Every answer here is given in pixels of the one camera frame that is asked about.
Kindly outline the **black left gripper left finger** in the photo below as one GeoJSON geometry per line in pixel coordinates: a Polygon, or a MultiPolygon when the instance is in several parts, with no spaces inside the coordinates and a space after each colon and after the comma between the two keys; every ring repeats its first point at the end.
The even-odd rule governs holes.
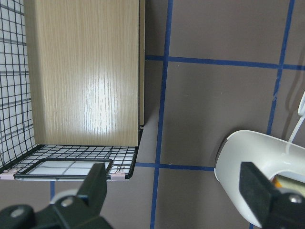
{"type": "Polygon", "coordinates": [[[46,208],[35,212],[32,206],[11,205],[0,211],[2,229],[111,229],[100,216],[107,194],[103,163],[92,166],[73,195],[60,196],[46,208]]]}

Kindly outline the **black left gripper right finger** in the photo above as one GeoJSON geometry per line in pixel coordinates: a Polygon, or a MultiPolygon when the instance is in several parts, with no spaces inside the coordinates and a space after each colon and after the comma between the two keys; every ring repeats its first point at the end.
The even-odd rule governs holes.
{"type": "Polygon", "coordinates": [[[277,188],[252,162],[241,163],[239,191],[263,229],[305,227],[305,197],[277,188]]]}

